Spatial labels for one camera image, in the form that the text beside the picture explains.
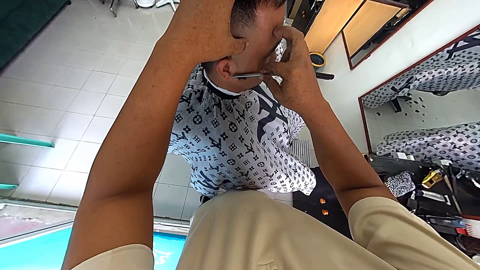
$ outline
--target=cloth on counter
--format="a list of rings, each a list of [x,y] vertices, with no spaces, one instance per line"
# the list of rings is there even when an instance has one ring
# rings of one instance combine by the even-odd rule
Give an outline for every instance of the cloth on counter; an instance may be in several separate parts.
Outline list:
[[[400,172],[394,176],[387,177],[385,185],[395,197],[403,196],[415,190],[415,183],[413,183],[409,172]]]
[[[406,96],[411,90],[475,90],[479,86],[480,30],[477,30],[364,96],[362,103],[373,109]]]
[[[315,176],[288,149],[304,125],[263,84],[233,93],[199,65],[180,98],[168,153],[189,162],[191,185],[206,196],[239,187],[309,195]]]
[[[396,132],[384,137],[377,155],[395,152],[413,155],[415,160],[451,160],[460,168],[480,170],[480,122],[449,127]]]

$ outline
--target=barber's fingers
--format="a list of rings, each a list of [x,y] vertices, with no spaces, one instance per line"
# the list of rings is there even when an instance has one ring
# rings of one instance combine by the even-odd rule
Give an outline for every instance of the barber's fingers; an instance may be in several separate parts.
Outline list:
[[[292,45],[295,45],[295,43],[299,39],[303,39],[303,33],[300,32],[299,30],[291,27],[291,26],[282,26],[273,31],[273,34],[277,38],[284,38],[287,41],[291,42]]]
[[[288,46],[287,49],[283,52],[282,59],[280,62],[288,62],[290,60],[290,53],[292,52],[292,46]]]
[[[231,39],[230,52],[228,55],[240,54],[249,45],[246,38],[233,38]]]
[[[262,67],[260,72],[273,73],[282,77],[283,79],[286,79],[289,77],[291,70],[291,65],[288,62],[269,62]]]
[[[291,43],[290,59],[296,59],[299,55],[309,53],[303,33],[291,26],[282,26],[273,31],[277,38],[284,38]]]
[[[268,87],[270,92],[272,92],[273,96],[276,99],[279,99],[282,92],[280,90],[280,85],[278,84],[278,82],[274,78],[272,78],[270,75],[265,75],[265,74],[262,75],[262,80],[265,83],[265,85]]]

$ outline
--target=short hair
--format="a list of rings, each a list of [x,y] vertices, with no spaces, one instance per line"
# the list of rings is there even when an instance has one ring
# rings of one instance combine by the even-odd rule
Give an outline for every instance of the short hair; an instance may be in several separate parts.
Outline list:
[[[244,29],[255,26],[257,19],[257,10],[261,4],[271,5],[280,8],[285,4],[286,0],[235,0],[232,7],[232,15],[230,16],[230,29],[242,31]],[[210,72],[216,61],[203,62],[202,66]]]

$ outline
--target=wall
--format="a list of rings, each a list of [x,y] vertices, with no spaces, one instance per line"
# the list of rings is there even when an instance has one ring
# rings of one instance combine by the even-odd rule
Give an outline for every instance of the wall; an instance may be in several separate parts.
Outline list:
[[[358,97],[479,25],[478,10],[479,0],[434,0],[352,71],[341,35],[334,39],[319,71],[335,79],[319,85],[361,152],[368,150]]]

